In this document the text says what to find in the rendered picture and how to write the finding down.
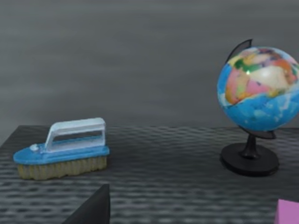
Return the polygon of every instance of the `tan bristles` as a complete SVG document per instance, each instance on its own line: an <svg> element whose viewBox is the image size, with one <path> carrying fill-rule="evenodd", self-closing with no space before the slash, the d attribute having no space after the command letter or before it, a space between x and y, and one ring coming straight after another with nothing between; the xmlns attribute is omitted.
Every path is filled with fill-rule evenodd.
<svg viewBox="0 0 299 224"><path fill-rule="evenodd" d="M52 163L48 165L18 164L18 172L20 177L25 180L47 180L101 170L105 169L106 166L107 157L100 156L88 159Z"/></svg>

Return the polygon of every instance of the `pink box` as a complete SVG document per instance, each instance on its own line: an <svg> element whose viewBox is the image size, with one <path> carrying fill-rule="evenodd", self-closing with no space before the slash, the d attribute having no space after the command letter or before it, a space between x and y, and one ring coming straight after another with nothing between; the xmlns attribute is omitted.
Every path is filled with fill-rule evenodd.
<svg viewBox="0 0 299 224"><path fill-rule="evenodd" d="M299 203L279 199L274 224L299 224Z"/></svg>

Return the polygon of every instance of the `table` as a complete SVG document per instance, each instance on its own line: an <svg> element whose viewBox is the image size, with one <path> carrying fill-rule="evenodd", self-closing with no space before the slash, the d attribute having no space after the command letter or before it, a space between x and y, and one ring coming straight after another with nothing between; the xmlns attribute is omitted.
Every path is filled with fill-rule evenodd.
<svg viewBox="0 0 299 224"><path fill-rule="evenodd" d="M112 224L272 224L277 200L299 201L299 129L258 140L276 152L273 176L236 175L221 149L245 142L238 128L108 127L107 170L49 181L18 177L13 153L45 141L45 126L18 127L0 149L0 223L59 224L110 183Z"/></svg>

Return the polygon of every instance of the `globe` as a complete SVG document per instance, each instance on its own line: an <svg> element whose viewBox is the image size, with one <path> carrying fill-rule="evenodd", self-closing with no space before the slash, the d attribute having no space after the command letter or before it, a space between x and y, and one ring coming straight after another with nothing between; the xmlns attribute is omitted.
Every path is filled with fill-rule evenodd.
<svg viewBox="0 0 299 224"><path fill-rule="evenodd" d="M237 125L251 131L272 131L299 112L299 65L271 47L251 47L222 68L218 101Z"/></svg>

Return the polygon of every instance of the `gray wall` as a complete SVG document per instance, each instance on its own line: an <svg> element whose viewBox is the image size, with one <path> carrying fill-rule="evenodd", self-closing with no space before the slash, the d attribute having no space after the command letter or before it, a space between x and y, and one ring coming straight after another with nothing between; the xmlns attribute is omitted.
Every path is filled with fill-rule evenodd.
<svg viewBox="0 0 299 224"><path fill-rule="evenodd" d="M97 116L233 126L216 97L223 61L248 38L299 59L298 12L296 0L2 0L0 140Z"/></svg>

